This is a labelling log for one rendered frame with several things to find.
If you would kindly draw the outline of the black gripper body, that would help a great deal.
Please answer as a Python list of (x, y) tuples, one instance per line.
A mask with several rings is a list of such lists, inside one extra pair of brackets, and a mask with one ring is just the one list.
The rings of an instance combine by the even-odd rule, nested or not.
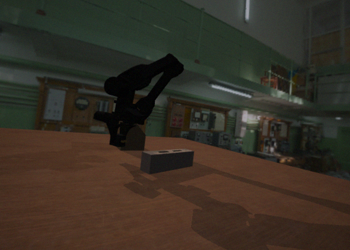
[(106, 122), (106, 123), (113, 123), (113, 124), (119, 124), (119, 121), (123, 121), (123, 123), (131, 124), (127, 121), (125, 118), (119, 118), (119, 113), (124, 104), (127, 104), (127, 107), (130, 108), (131, 105), (135, 106), (133, 104), (132, 100), (124, 99), (124, 98), (117, 98), (117, 100), (114, 100), (114, 103), (116, 103), (115, 111), (112, 111), (112, 113), (107, 113), (104, 111), (96, 111), (94, 113), (93, 119)]

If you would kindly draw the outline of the black two-prong charger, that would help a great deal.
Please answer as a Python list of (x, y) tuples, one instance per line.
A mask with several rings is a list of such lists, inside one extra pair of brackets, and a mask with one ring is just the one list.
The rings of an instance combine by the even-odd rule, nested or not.
[(117, 134), (116, 140), (114, 143), (112, 142), (110, 137), (110, 145), (113, 145), (113, 146), (122, 147), (122, 146), (125, 146), (125, 143), (127, 142), (128, 141), (126, 141), (126, 135)]

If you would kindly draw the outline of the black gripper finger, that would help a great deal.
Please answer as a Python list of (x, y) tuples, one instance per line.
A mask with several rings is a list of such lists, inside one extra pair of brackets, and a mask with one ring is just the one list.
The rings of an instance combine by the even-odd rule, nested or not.
[(122, 135), (127, 135), (129, 130), (132, 128), (132, 127), (135, 127), (136, 125), (133, 125), (133, 124), (126, 124), (126, 123), (123, 123), (123, 122), (120, 122), (121, 126), (120, 126), (120, 134)]
[(118, 128), (121, 126), (121, 124), (113, 124), (113, 123), (106, 123), (106, 124), (110, 133), (111, 140), (114, 143), (116, 140)]

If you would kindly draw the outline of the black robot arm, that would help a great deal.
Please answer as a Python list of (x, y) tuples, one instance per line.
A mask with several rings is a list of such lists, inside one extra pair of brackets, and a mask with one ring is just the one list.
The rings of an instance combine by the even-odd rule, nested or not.
[(127, 107), (127, 104), (124, 104), (120, 110), (119, 118), (125, 118), (131, 124), (140, 124), (141, 120), (147, 119), (151, 114), (155, 106), (155, 100), (171, 78), (177, 77), (183, 70), (184, 65), (172, 54), (168, 54), (149, 65), (134, 66), (117, 77), (107, 79), (104, 89), (109, 95), (133, 101), (135, 90), (145, 88), (154, 76), (163, 72), (146, 97), (140, 98), (135, 106), (131, 105), (130, 108)]

